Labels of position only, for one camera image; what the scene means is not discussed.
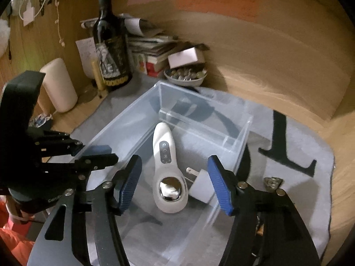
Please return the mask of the white travel plug adapter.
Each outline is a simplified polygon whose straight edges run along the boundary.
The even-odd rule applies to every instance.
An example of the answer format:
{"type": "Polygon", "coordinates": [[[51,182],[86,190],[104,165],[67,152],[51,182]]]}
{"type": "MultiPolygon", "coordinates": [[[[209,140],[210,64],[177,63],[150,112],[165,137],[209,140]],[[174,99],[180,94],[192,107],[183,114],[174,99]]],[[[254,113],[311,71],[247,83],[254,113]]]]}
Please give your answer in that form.
{"type": "Polygon", "coordinates": [[[204,169],[196,171],[187,167],[186,173],[195,176],[195,180],[191,182],[191,187],[188,191],[189,195],[202,203],[210,203],[215,191],[208,172],[204,169]]]}

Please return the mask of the clear plastic storage bin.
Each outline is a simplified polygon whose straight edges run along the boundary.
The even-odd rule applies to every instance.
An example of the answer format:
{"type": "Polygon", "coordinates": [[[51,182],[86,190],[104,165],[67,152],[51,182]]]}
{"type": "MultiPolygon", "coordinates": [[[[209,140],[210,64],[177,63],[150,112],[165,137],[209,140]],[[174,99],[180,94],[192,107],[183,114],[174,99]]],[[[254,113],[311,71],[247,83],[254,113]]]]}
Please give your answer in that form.
{"type": "Polygon", "coordinates": [[[239,98],[165,82],[112,92],[72,134],[83,154],[110,147],[117,166],[93,172],[94,189],[137,154],[143,170],[129,209],[116,219],[131,265],[187,265],[220,207],[208,176],[217,156],[236,171],[252,116],[239,98]]]}

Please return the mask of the cream cylindrical speaker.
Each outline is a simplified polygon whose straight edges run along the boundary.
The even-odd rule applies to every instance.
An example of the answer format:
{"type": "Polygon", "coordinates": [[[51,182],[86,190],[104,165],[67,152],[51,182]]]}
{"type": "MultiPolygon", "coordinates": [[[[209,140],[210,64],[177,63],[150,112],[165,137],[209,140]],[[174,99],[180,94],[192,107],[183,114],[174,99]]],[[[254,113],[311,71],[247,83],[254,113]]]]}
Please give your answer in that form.
{"type": "Polygon", "coordinates": [[[59,113],[70,111],[78,101],[69,72],[62,58],[56,58],[40,69],[45,74],[42,85],[59,113]]]}

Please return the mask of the small crumpled foil piece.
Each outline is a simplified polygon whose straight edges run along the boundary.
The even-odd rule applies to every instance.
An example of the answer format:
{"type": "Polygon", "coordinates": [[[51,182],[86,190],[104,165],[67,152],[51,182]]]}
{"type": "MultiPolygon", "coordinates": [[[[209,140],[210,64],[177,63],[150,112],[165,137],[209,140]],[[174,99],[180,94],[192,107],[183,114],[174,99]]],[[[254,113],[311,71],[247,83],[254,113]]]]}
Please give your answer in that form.
{"type": "Polygon", "coordinates": [[[278,178],[278,177],[265,177],[264,178],[264,187],[267,192],[273,193],[277,189],[281,187],[283,184],[283,179],[278,178]]]}

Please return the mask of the grey rug with black letters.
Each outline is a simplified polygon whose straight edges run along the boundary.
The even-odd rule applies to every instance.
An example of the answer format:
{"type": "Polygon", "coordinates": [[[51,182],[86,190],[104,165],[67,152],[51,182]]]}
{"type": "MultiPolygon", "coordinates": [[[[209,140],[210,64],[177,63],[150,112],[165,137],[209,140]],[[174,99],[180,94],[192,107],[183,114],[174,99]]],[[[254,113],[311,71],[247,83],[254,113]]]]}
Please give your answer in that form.
{"type": "Polygon", "coordinates": [[[138,154],[143,171],[128,211],[117,219],[132,265],[217,265],[232,218],[216,197],[189,198],[184,210],[165,214],[153,200],[152,138],[164,121],[172,131],[180,170],[207,168],[218,156],[226,169],[241,173],[255,189],[264,179],[282,188],[300,213],[319,255],[329,242],[334,155],[311,129],[292,118],[226,92],[188,90],[140,76],[109,94],[85,114],[70,134],[86,145],[107,145],[120,163],[138,154]]]}

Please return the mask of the round glass coaster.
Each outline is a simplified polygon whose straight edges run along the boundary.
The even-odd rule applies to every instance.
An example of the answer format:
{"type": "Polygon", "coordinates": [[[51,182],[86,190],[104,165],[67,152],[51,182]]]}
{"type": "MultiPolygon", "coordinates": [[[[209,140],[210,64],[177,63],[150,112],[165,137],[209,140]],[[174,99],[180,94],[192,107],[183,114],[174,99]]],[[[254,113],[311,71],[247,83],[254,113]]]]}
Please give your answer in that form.
{"type": "Polygon", "coordinates": [[[101,92],[97,88],[87,88],[78,96],[78,104],[89,103],[96,97],[101,99],[101,92]]]}

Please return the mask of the yellow lip balm tube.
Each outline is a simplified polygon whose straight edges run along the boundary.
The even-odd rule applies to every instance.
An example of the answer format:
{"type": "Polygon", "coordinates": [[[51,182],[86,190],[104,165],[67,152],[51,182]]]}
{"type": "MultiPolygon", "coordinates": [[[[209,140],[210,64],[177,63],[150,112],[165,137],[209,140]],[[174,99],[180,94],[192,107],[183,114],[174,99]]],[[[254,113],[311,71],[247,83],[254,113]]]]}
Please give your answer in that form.
{"type": "Polygon", "coordinates": [[[94,74],[94,77],[95,77],[95,81],[96,81],[98,90],[99,91],[104,91],[106,86],[105,86],[105,83],[104,83],[103,78],[102,78],[102,74],[101,74],[101,70],[100,70],[99,64],[98,64],[96,59],[92,59],[91,60],[91,67],[92,67],[92,70],[93,70],[93,74],[94,74]]]}

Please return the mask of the white handwritten note paper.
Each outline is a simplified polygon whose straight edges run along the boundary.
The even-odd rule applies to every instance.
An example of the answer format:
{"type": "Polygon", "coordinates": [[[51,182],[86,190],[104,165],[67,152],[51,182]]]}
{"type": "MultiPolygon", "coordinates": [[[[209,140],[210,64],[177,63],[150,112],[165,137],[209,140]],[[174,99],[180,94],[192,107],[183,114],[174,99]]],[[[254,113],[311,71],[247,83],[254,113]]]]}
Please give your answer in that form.
{"type": "Polygon", "coordinates": [[[89,79],[94,79],[95,76],[92,70],[91,60],[97,58],[97,54],[93,37],[77,40],[76,47],[78,48],[84,74],[89,79]]]}

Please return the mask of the white bowl of stones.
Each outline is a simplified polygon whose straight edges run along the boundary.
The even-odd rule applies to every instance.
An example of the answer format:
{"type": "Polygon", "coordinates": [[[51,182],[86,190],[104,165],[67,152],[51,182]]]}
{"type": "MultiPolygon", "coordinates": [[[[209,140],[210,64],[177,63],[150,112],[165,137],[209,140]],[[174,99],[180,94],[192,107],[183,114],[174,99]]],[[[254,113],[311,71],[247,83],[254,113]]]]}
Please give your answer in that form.
{"type": "Polygon", "coordinates": [[[200,86],[206,78],[206,69],[197,71],[196,68],[180,67],[177,69],[165,69],[164,76],[169,82],[182,87],[200,86]]]}

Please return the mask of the dark wine bottle elephant label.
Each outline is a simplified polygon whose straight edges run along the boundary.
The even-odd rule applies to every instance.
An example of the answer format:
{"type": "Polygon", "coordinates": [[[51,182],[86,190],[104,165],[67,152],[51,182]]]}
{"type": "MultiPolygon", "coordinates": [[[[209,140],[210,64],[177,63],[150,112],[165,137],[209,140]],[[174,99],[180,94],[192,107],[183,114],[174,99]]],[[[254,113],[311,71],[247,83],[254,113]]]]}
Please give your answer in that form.
{"type": "Polygon", "coordinates": [[[93,37],[103,83],[112,92],[132,79],[126,27],[124,19],[113,13],[111,0],[98,2],[99,17],[93,26],[93,37]]]}

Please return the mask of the stack of books and papers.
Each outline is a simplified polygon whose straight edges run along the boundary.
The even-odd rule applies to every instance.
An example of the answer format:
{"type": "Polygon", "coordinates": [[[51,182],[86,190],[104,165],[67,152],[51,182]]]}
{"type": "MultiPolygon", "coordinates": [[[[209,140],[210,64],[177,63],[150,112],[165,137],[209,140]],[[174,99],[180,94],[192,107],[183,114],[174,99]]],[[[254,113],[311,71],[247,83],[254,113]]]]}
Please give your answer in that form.
{"type": "MultiPolygon", "coordinates": [[[[140,66],[140,64],[133,65],[130,58],[136,53],[143,55],[143,64],[146,66],[146,60],[150,59],[151,63],[159,63],[161,61],[168,61],[168,56],[189,48],[191,44],[187,41],[182,41],[170,36],[161,36],[161,30],[157,27],[142,28],[149,26],[150,23],[140,18],[123,17],[124,25],[126,27],[126,41],[128,47],[128,57],[130,69],[133,72],[140,66]]],[[[90,25],[92,30],[98,18],[86,20],[85,25],[90,25]]]]}

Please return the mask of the pink white small box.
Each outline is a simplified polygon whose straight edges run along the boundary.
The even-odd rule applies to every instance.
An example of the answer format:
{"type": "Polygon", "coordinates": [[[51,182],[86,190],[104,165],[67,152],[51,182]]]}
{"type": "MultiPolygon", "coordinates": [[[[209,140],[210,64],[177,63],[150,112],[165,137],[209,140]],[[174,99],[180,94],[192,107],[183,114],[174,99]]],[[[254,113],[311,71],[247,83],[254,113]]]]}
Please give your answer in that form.
{"type": "Polygon", "coordinates": [[[196,47],[192,47],[168,56],[170,68],[178,68],[186,65],[205,63],[203,52],[196,47]]]}

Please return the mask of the orange sticky note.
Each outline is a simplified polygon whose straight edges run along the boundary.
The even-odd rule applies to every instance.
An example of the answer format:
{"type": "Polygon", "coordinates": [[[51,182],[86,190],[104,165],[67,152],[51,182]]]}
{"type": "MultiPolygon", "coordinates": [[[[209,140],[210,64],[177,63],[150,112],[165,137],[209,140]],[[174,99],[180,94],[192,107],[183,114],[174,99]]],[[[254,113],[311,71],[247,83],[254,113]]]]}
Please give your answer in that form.
{"type": "Polygon", "coordinates": [[[215,13],[249,22],[258,17],[259,0],[175,0],[179,10],[215,13]]]}

